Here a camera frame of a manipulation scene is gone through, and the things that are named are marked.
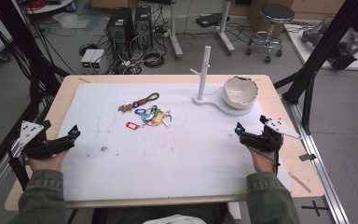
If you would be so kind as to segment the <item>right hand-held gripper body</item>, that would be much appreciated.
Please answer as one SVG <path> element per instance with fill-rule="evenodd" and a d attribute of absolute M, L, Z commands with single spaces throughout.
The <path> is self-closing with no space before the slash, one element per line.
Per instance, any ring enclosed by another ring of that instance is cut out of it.
<path fill-rule="evenodd" d="M 301 135 L 283 119 L 268 119 L 266 116 L 260 116 L 260 122 L 264 125 L 261 134 L 246 133 L 248 137 L 247 147 L 258 148 L 263 152 L 279 151 L 283 144 L 285 135 L 295 139 L 301 139 Z"/>

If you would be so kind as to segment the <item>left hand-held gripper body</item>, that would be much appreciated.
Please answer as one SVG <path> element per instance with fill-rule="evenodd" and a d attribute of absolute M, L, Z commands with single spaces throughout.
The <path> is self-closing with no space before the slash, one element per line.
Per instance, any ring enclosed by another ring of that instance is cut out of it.
<path fill-rule="evenodd" d="M 71 148 L 62 143 L 63 137 L 48 140 L 47 130 L 50 127 L 49 120 L 45 120 L 42 124 L 26 120 L 21 123 L 19 146 L 28 159 L 45 160 Z"/>

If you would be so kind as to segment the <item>white key stand with pole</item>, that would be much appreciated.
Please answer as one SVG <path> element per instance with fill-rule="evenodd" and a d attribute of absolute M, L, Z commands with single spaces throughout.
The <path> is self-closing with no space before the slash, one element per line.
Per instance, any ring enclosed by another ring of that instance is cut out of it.
<path fill-rule="evenodd" d="M 224 84 L 217 88 L 213 93 L 205 93 L 205 85 L 207 79 L 208 69 L 210 67 L 210 55 L 211 55 L 211 46 L 205 46 L 203 51 L 203 60 L 201 65 L 201 72 L 197 72 L 194 69 L 190 69 L 191 72 L 198 75 L 200 77 L 200 85 L 198 93 L 193 96 L 193 103 L 195 105 L 211 105 L 217 108 L 222 113 L 232 116 L 232 117 L 241 117 L 249 114 L 254 104 L 252 104 L 249 108 L 245 109 L 235 109 L 229 106 L 223 99 L 223 87 Z"/>

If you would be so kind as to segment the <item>key bunch with coloured tags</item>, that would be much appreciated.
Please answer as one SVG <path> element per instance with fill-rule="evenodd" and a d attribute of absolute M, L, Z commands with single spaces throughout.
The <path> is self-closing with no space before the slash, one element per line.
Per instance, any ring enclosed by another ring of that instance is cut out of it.
<path fill-rule="evenodd" d="M 144 126 L 159 126 L 160 124 L 170 127 L 172 125 L 171 111 L 163 111 L 157 105 L 152 105 L 150 108 L 141 108 L 141 105 L 155 101 L 159 98 L 157 92 L 153 92 L 145 98 L 134 101 L 130 104 L 121 105 L 117 110 L 121 112 L 134 111 L 134 113 L 141 117 L 142 123 L 136 124 L 128 121 L 126 127 L 131 130 L 141 129 Z"/>

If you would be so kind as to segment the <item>person's left hand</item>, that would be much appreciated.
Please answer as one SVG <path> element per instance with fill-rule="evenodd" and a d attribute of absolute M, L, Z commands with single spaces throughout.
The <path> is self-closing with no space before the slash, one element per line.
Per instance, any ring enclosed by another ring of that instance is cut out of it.
<path fill-rule="evenodd" d="M 45 160 L 29 159 L 29 165 L 33 171 L 50 170 L 60 172 L 62 170 L 62 162 L 68 153 L 67 150 Z"/>

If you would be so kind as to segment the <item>person's right hand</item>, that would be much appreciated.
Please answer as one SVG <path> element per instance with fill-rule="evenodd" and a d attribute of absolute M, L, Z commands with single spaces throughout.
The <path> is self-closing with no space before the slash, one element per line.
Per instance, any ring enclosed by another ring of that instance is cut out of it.
<path fill-rule="evenodd" d="M 251 156 L 253 158 L 254 168 L 257 172 L 261 173 L 273 173 L 275 170 L 274 166 L 274 153 L 263 152 L 258 148 L 248 147 Z"/>

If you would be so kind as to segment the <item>white eggshell-shaped bowl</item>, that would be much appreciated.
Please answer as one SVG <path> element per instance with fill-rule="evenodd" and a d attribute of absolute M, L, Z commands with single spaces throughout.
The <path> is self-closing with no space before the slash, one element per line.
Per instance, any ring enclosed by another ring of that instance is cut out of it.
<path fill-rule="evenodd" d="M 249 108 L 258 95 L 258 87 L 249 77 L 234 76 L 223 87 L 223 99 L 235 109 Z"/>

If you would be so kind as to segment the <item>thin wooden stick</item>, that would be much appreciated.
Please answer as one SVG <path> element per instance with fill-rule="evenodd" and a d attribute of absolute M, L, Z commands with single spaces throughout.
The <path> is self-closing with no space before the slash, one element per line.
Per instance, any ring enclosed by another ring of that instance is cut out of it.
<path fill-rule="evenodd" d="M 296 177 L 295 175 L 293 175 L 292 173 L 288 172 L 288 174 L 308 193 L 311 193 L 311 189 L 304 183 L 302 182 L 298 177 Z"/>

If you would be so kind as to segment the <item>small white power supply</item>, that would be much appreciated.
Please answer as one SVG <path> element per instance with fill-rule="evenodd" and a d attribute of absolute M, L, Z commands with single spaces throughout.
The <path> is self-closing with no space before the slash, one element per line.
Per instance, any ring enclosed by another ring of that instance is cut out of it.
<path fill-rule="evenodd" d="M 94 49 L 87 49 L 81 59 L 81 64 L 84 69 L 91 69 L 91 60 L 94 55 Z"/>
<path fill-rule="evenodd" d="M 105 68 L 105 57 L 103 49 L 94 50 L 94 54 L 90 60 L 91 67 L 97 71 L 101 71 Z"/>

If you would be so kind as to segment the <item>white foam mat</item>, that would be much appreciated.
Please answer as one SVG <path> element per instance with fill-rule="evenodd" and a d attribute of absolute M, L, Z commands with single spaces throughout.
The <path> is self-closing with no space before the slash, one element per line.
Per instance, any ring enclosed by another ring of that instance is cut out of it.
<path fill-rule="evenodd" d="M 195 105 L 195 84 L 84 83 L 60 134 L 81 135 L 62 164 L 66 201 L 91 202 L 179 197 L 240 196 L 254 170 L 234 129 L 259 134 L 264 111 L 231 117 L 211 105 Z M 154 105 L 171 114 L 171 125 L 147 126 L 119 106 L 159 93 Z"/>

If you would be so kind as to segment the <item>person's legs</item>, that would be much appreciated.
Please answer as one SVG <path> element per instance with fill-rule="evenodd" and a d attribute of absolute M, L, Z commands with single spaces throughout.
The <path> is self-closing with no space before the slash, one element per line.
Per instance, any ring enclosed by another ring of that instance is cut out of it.
<path fill-rule="evenodd" d="M 206 224 L 224 224 L 232 215 L 220 203 L 182 204 L 165 206 L 97 208 L 91 224 L 143 224 L 148 220 L 173 215 L 198 217 Z"/>

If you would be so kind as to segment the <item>white base board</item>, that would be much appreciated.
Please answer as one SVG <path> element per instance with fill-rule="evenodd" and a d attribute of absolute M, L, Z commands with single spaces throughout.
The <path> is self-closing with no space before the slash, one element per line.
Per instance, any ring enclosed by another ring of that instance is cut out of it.
<path fill-rule="evenodd" d="M 301 41 L 301 36 L 304 30 L 300 25 L 286 25 L 285 29 L 287 34 L 296 49 L 296 53 L 298 54 L 302 63 L 305 63 L 312 53 L 314 46 L 311 43 L 304 43 Z M 358 71 L 358 52 L 354 54 L 356 61 L 351 63 L 348 67 L 345 68 L 346 71 Z"/>

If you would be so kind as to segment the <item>white table leg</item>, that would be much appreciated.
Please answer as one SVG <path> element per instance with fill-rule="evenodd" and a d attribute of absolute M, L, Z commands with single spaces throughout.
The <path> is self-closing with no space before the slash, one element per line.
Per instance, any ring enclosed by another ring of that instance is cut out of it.
<path fill-rule="evenodd" d="M 222 8 L 222 15 L 220 20 L 219 29 L 217 31 L 217 34 L 226 48 L 227 55 L 230 56 L 234 51 L 235 48 L 233 47 L 231 41 L 227 37 L 226 34 L 226 26 L 227 26 L 227 18 L 228 18 L 228 12 L 231 5 L 231 0 L 224 0 L 223 8 Z"/>
<path fill-rule="evenodd" d="M 178 39 L 176 37 L 176 0 L 170 0 L 171 3 L 171 17 L 170 17 L 170 21 L 171 21 L 171 28 L 169 31 L 169 38 L 171 40 L 172 43 L 172 47 L 175 53 L 175 59 L 176 60 L 180 60 L 183 57 L 183 52 L 181 49 L 181 46 L 178 42 Z"/>

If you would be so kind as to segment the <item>white cloth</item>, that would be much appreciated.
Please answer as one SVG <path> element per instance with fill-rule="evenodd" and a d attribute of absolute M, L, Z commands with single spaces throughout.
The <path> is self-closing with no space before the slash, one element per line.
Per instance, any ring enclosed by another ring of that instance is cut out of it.
<path fill-rule="evenodd" d="M 148 220 L 143 224 L 206 224 L 206 222 L 198 217 L 176 214 L 169 217 Z"/>

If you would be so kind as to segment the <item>clear plastic sheet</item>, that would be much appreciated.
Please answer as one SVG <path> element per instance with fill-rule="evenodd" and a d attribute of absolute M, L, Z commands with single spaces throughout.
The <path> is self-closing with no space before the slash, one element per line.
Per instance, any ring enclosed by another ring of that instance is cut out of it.
<path fill-rule="evenodd" d="M 63 29 L 84 29 L 90 23 L 89 20 L 80 19 L 76 14 L 59 13 L 53 16 Z"/>

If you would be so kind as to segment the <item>flat black box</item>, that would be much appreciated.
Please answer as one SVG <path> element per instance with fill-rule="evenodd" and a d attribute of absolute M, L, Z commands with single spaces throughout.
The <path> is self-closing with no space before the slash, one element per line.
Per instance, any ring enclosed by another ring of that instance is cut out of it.
<path fill-rule="evenodd" d="M 221 23 L 222 14 L 214 13 L 207 16 L 199 16 L 196 18 L 196 24 L 198 24 L 202 28 L 207 28 L 211 26 L 217 26 Z"/>

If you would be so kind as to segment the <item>black computer tower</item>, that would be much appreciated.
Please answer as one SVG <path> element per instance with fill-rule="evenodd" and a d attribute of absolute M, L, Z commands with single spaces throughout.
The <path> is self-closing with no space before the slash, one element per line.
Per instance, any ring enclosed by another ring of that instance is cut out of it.
<path fill-rule="evenodd" d="M 151 26 L 151 7 L 138 6 L 135 10 L 134 18 L 135 30 L 139 49 L 151 49 L 152 26 Z"/>
<path fill-rule="evenodd" d="M 131 41 L 135 38 L 132 11 L 129 7 L 115 7 L 106 25 L 113 52 L 123 59 L 132 57 Z"/>

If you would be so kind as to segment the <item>round black metal stool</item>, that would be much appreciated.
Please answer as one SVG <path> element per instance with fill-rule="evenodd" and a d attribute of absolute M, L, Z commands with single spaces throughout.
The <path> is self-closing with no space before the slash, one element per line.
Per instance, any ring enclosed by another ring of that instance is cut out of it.
<path fill-rule="evenodd" d="M 286 6 L 271 3 L 261 7 L 259 15 L 262 19 L 269 22 L 269 27 L 266 31 L 253 32 L 248 42 L 248 48 L 245 51 L 246 55 L 252 54 L 252 46 L 257 45 L 267 50 L 267 55 L 264 59 L 264 63 L 270 63 L 270 54 L 276 49 L 275 55 L 277 57 L 282 56 L 282 41 L 273 34 L 275 25 L 285 24 L 293 20 L 295 12 Z"/>

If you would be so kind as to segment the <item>round white table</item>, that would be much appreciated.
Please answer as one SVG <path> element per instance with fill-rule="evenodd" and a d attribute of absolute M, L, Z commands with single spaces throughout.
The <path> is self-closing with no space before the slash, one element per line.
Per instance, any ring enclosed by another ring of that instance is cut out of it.
<path fill-rule="evenodd" d="M 66 8 L 69 11 L 74 11 L 75 0 L 26 0 L 22 6 L 28 13 L 39 14 Z"/>

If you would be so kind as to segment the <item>black metal frame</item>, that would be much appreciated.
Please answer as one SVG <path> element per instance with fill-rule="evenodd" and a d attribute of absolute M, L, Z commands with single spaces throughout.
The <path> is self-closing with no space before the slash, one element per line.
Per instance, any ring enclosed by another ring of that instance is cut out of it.
<path fill-rule="evenodd" d="M 299 97 L 305 93 L 301 125 L 306 134 L 310 134 L 310 110 L 316 75 L 357 19 L 358 0 L 345 0 L 305 64 L 291 76 L 274 83 L 275 89 L 291 84 L 289 90 L 282 95 L 283 100 L 290 105 L 297 105 Z"/>
<path fill-rule="evenodd" d="M 59 77 L 67 77 L 69 73 L 48 59 L 36 44 L 28 23 L 16 9 L 12 0 L 0 0 L 0 21 L 12 37 L 12 42 L 0 30 L 0 40 L 15 57 L 22 73 L 30 81 L 31 102 L 22 112 L 0 144 L 0 162 L 11 153 L 11 145 L 20 134 L 23 119 L 41 121 L 47 116 L 47 110 L 38 112 L 41 103 L 52 104 L 58 93 L 61 82 Z"/>

